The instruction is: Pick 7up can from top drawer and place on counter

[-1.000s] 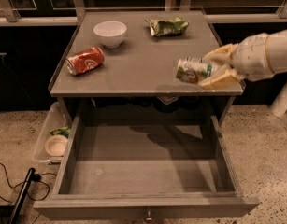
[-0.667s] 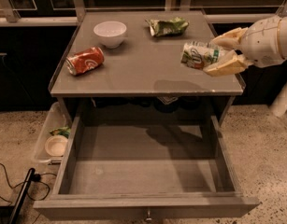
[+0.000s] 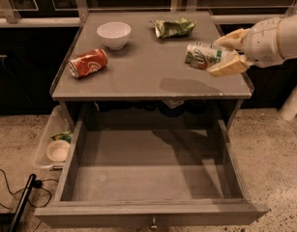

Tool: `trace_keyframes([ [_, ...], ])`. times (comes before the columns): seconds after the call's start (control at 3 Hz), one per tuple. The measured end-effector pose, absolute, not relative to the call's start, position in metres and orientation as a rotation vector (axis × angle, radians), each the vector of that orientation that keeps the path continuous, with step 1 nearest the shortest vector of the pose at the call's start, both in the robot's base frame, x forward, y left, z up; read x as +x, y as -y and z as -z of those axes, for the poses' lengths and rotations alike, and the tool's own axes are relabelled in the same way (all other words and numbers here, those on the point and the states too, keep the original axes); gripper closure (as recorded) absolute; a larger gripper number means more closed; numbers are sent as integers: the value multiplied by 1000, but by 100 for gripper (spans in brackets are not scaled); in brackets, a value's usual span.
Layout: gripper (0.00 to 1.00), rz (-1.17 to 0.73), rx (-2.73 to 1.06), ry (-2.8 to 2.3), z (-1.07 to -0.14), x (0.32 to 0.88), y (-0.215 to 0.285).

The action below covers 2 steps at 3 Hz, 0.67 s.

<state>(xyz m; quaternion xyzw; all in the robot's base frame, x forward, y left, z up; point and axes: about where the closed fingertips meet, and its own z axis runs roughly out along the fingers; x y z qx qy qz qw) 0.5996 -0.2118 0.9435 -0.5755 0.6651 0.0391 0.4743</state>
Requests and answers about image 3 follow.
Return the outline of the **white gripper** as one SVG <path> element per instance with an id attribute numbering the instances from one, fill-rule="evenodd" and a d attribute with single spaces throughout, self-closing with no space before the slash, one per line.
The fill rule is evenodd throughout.
<path id="1" fill-rule="evenodd" d="M 257 22 L 251 29 L 240 28 L 216 39 L 215 45 L 242 50 L 246 56 L 232 51 L 206 71 L 216 77 L 244 73 L 250 67 L 248 59 L 260 68 L 282 64 L 277 40 L 280 22 L 279 17 L 273 17 Z"/>

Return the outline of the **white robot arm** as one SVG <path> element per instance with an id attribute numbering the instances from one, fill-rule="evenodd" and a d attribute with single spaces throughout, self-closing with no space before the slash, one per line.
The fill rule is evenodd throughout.
<path id="1" fill-rule="evenodd" d="M 238 29 L 218 38 L 214 44 L 230 53 L 208 68 L 213 76 L 244 73 L 250 66 L 268 68 L 297 58 L 297 14 L 272 17 L 248 29 Z"/>

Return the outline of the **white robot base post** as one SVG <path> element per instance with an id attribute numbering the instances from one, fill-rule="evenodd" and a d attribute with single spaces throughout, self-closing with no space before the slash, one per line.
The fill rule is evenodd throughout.
<path id="1" fill-rule="evenodd" d="M 279 113 L 286 121 L 291 121 L 297 115 L 297 85 L 282 105 Z"/>

